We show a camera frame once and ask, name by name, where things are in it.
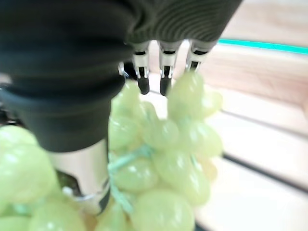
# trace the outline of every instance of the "wooden floor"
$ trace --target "wooden floor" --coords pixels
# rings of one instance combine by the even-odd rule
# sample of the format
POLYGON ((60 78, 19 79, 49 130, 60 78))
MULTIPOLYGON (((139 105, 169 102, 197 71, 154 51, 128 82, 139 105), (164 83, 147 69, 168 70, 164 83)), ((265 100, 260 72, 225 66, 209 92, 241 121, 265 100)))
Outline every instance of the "wooden floor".
MULTIPOLYGON (((151 101, 166 116, 159 75, 150 76, 151 101)), ((208 120, 224 140, 215 159, 218 179, 209 203, 195 210, 207 231, 308 230, 308 123, 300 108, 230 90, 223 110, 208 120), (245 110, 250 104, 252 111, 245 110)))

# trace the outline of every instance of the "wooden surface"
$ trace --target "wooden surface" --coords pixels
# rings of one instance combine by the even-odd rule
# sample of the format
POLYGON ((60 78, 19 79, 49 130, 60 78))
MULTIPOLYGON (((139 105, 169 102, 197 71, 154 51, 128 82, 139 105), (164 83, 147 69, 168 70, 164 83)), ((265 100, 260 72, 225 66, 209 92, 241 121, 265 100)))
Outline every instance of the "wooden surface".
MULTIPOLYGON (((157 79, 155 75, 150 76, 152 91, 158 91, 157 79)), ((166 116, 165 97, 149 93, 142 98, 155 105, 159 116, 166 116)), ((245 106, 250 98, 242 96, 241 99, 239 102, 237 98, 236 105, 242 103, 245 106)), ((256 106, 263 108, 262 101, 256 106)), ((220 132, 225 151, 231 156, 307 187, 308 140, 276 128, 296 123, 292 117, 289 118, 291 121, 288 119, 287 104, 276 102, 276 105, 279 111, 286 113, 275 115, 274 110, 269 110, 262 114, 263 118, 269 117, 266 119, 269 124, 273 117, 280 118, 272 127, 224 112, 208 122, 220 132)), ((241 114, 240 108, 237 108, 237 113, 241 114)), ((218 167, 218 178, 212 185, 211 199, 195 210, 200 226, 209 231, 308 230, 307 193, 229 160, 218 158, 214 162, 218 167)))
MULTIPOLYGON (((188 42, 179 50, 174 77, 185 68, 188 42)), ((156 42, 150 45, 150 70, 159 73, 156 42)), ((308 102, 308 56, 216 45, 199 71, 207 84, 232 89, 304 107, 308 102)))
MULTIPOLYGON (((153 92, 159 92, 158 75, 150 76, 150 86, 153 92)), ((246 111, 253 103, 251 98, 235 98, 235 104, 231 103, 230 96, 231 93, 227 96, 229 99, 226 98, 229 105, 207 120, 224 140, 225 152, 308 191, 308 123, 304 119, 300 120, 302 111, 296 112, 293 106, 273 102, 270 104, 271 110, 262 110, 268 106, 266 101, 261 100, 254 105, 258 114, 248 117, 246 111), (226 110, 232 111, 232 105, 238 107, 236 114, 226 113, 226 110), (277 118, 276 124, 271 123, 273 118, 277 118), (305 129, 306 134, 301 133, 303 130, 297 130, 299 126, 305 129)), ((165 97, 151 93, 143 98, 156 105, 160 116, 167 115, 165 97)))
POLYGON ((222 37, 308 47, 308 1, 243 0, 222 37))

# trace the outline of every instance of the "green grape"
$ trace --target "green grape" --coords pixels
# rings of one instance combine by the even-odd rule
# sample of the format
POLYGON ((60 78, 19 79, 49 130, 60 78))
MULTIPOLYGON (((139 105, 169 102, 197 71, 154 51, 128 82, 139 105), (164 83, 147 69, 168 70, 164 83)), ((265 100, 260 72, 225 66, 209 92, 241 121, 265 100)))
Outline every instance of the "green grape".
POLYGON ((95 231, 127 231, 126 216, 120 204, 113 204, 98 219, 95 231))
POLYGON ((203 94, 203 77, 195 72, 184 73, 167 96, 168 116, 175 121, 194 117, 200 110, 203 94))
POLYGON ((173 183, 172 186, 193 206, 205 204, 210 197, 209 180, 202 171, 194 168, 181 179, 181 184, 173 183))
POLYGON ((140 195, 131 214, 137 231, 190 231, 193 210, 188 202, 171 190, 155 189, 140 195))
POLYGON ((13 209, 18 215, 21 216, 30 216, 31 215, 31 208, 29 205, 22 205, 22 204, 16 204, 12 205, 13 209))
POLYGON ((222 108, 223 97, 219 92, 216 91, 206 91, 204 97, 202 98, 202 106, 200 111, 203 117, 209 117, 218 110, 222 108))
POLYGON ((5 209, 8 207, 8 203, 0 200, 0 215, 5 211, 5 209))
POLYGON ((120 168, 113 179, 119 189, 139 193, 158 183, 158 174, 148 158, 138 158, 120 168))
POLYGON ((86 227, 78 212, 68 204, 49 201, 35 211, 29 231, 86 231, 86 227))
POLYGON ((55 182, 50 160, 38 146, 17 145, 0 156, 0 199, 30 203, 46 196, 55 182))
POLYGON ((159 120, 153 104, 147 101, 141 102, 134 108, 134 115, 142 125, 156 123, 159 120))
POLYGON ((201 165, 202 171, 210 182, 213 182, 218 175, 216 166, 207 158, 199 158, 199 164, 201 165))
POLYGON ((127 80, 120 93, 112 99, 111 117, 132 117, 134 114, 134 108, 140 103, 139 94, 140 90, 136 83, 127 80))
POLYGON ((6 149, 17 144, 33 144, 37 145, 37 141, 32 133, 28 130, 7 125, 0 128, 0 154, 6 149))
POLYGON ((27 231, 30 218, 9 216, 0 218, 1 231, 27 231))
POLYGON ((131 223, 128 224, 127 231, 136 231, 131 223))
POLYGON ((177 143, 178 138, 178 126, 169 119, 148 124, 143 131, 145 143, 156 149, 168 149, 177 143))
POLYGON ((192 121, 180 126, 180 148, 199 156, 213 157, 221 155, 222 141, 219 135, 203 122, 192 121))
POLYGON ((182 178, 192 169, 189 155, 177 149, 154 153, 152 160, 161 179, 169 184, 181 185, 182 178))
POLYGON ((132 143, 140 131, 139 125, 128 117, 118 116, 109 120, 109 148, 117 150, 132 143))

